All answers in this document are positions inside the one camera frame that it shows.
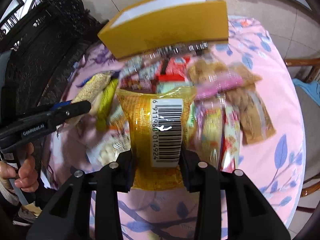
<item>pink snack package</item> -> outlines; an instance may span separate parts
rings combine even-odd
[[[207,81],[198,84],[195,100],[207,99],[216,95],[218,92],[230,90],[243,85],[241,76],[233,71],[219,72],[208,76]]]

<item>pink tablecloth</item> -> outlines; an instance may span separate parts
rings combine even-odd
[[[212,47],[212,53],[226,64],[242,62],[263,77],[257,91],[264,100],[276,135],[267,141],[240,147],[240,165],[264,194],[288,227],[296,209],[304,176],[305,138],[299,101],[289,73],[268,31],[250,18],[229,19],[229,44]],[[64,100],[72,99],[85,78],[102,70],[119,69],[112,55],[98,44],[88,51],[71,78]],[[73,129],[52,134],[46,141],[51,187],[57,188],[77,169],[92,172],[86,151],[104,134],[94,129],[94,119],[85,118],[84,133]],[[95,193],[92,196],[90,224],[94,225]],[[124,239],[177,240],[194,235],[198,194],[185,189],[118,193]],[[227,213],[221,192],[222,232],[227,238]]]

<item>pile of snacks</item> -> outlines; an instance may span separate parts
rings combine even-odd
[[[97,130],[107,132],[97,153],[102,165],[131,147],[135,188],[183,187],[182,143],[201,160],[232,172],[238,167],[240,127],[243,144],[275,134],[255,90],[262,78],[242,64],[226,66],[210,53],[199,55],[204,44],[132,57],[120,73],[94,75],[74,99],[89,100]]]

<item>blue cloth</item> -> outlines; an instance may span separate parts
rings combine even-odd
[[[294,78],[292,82],[295,86],[301,87],[320,106],[320,84],[317,81],[303,83],[301,80]]]

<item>cardboard box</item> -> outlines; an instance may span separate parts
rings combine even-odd
[[[144,0],[120,11],[98,33],[117,58],[176,43],[228,42],[223,0]]]

